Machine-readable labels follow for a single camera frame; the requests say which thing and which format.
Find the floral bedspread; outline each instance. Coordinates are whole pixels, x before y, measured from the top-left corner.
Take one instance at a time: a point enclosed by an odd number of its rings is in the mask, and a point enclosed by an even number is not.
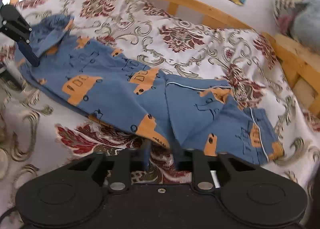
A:
[[[275,53],[254,30],[212,30],[172,18],[147,0],[24,0],[16,5],[35,24],[56,13],[75,17],[71,34],[120,48],[165,73],[189,78],[224,77],[243,106],[265,108],[285,156],[264,168],[312,189],[320,158],[320,121],[300,108]],[[13,42],[0,36],[0,60],[14,58]],[[114,155],[145,139],[93,123],[25,85],[23,93],[2,80],[0,133],[0,213],[14,206],[17,189],[74,159],[95,151]],[[133,182],[184,183],[191,173],[174,169],[172,155],[153,146],[147,172]],[[13,213],[2,228],[18,228]]]

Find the white trim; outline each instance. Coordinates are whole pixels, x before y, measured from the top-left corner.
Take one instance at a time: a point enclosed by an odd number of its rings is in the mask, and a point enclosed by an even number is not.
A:
[[[166,84],[166,86],[168,86],[169,84],[175,84],[175,85],[178,85],[178,86],[180,86],[180,87],[190,88],[190,89],[193,89],[193,90],[201,90],[201,91],[207,90],[207,89],[209,89],[209,88],[216,88],[216,87],[220,87],[220,88],[232,88],[232,87],[230,87],[230,86],[213,86],[213,87],[208,87],[208,88],[196,88],[196,87],[184,86],[184,85],[181,85],[181,84],[179,84],[179,83],[177,83],[177,82],[168,82],[168,83]]]
[[[266,151],[264,150],[264,147],[263,147],[263,143],[262,143],[262,139],[261,139],[260,127],[258,126],[258,124],[256,123],[255,119],[253,118],[252,108],[250,108],[250,112],[251,112],[251,117],[252,117],[253,122],[256,124],[256,126],[257,126],[258,129],[259,129],[259,139],[260,139],[260,143],[261,143],[261,147],[262,147],[263,153],[264,153],[265,157],[267,158],[267,161],[269,162],[268,154],[266,153]]]

